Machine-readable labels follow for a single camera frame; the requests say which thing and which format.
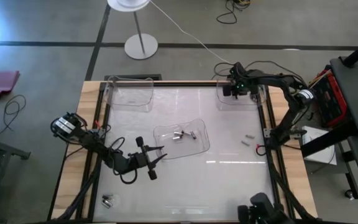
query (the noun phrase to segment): lamp base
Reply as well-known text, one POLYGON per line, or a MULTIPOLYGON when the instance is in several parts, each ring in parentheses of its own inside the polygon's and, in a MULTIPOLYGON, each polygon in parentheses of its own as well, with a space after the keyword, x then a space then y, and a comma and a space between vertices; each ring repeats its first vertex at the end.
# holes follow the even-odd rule
POLYGON ((158 49, 157 40, 149 34, 141 34, 143 45, 144 45, 144 53, 142 50, 142 46, 140 44, 139 35, 133 35, 130 37, 127 42, 125 42, 125 53, 128 54, 133 59, 142 60, 147 59, 153 56, 158 49))

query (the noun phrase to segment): transparent acrylic sheet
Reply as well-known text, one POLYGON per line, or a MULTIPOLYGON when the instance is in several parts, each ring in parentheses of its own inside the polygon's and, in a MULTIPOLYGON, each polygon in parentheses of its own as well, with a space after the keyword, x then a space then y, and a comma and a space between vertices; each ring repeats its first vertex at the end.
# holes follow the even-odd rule
POLYGON ((257 101, 257 95, 242 96, 223 96, 223 87, 228 85, 226 80, 216 82, 216 106, 223 111, 244 111, 257 110, 258 106, 266 101, 266 91, 264 85, 259 85, 260 101, 257 101))
POLYGON ((158 156, 167 154, 163 159, 178 159, 181 157, 192 156, 195 154, 206 152, 210 145, 208 133, 205 123, 202 119, 195 119, 182 124, 174 124, 171 126, 158 126, 154 129, 154 139, 157 146, 164 146, 161 151, 157 151, 158 156), (176 133, 184 131, 181 138, 176 133))
MULTIPOLYGON (((156 180, 148 169, 138 170, 135 183, 126 185, 102 165, 94 212, 95 222, 236 221, 237 206, 250 205, 250 198, 265 192, 272 199, 272 186, 265 157, 255 153, 263 144, 258 111, 220 111, 216 87, 158 87, 149 113, 111 110, 106 145, 125 137, 124 155, 139 152, 135 138, 155 146, 157 126, 202 119, 208 129, 210 149, 204 153, 163 160, 157 164, 156 180), (255 139, 246 139, 251 134, 255 139), (247 147, 241 143, 247 141, 247 147), (107 209, 103 194, 114 194, 117 205, 107 209)), ((157 158, 149 153, 150 160, 157 158)), ((134 178, 134 173, 123 176, 134 178)))
POLYGON ((110 76, 104 99, 113 110, 149 112, 153 106, 154 81, 110 76))

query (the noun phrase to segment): transparent container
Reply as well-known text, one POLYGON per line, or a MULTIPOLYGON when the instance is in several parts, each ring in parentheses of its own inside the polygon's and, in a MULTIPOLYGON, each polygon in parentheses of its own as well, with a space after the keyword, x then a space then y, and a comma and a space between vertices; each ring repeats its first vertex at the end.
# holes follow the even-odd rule
POLYGON ((167 154, 163 159, 178 159, 181 157, 192 156, 208 151, 210 144, 206 126, 202 119, 171 126, 158 126, 154 129, 154 139, 156 146, 164 146, 157 155, 167 154), (190 133, 193 131, 196 139, 189 134, 184 134, 182 138, 173 139, 179 135, 175 133, 190 133))
POLYGON ((266 91, 264 85, 259 85, 258 94, 250 94, 242 96, 223 96, 223 87, 230 85, 226 80, 218 80, 216 82, 216 106, 223 111, 245 111, 257 110, 258 106, 266 101, 266 91))
POLYGON ((104 99, 113 110, 149 112, 153 106, 154 81, 151 78, 109 77, 104 99))

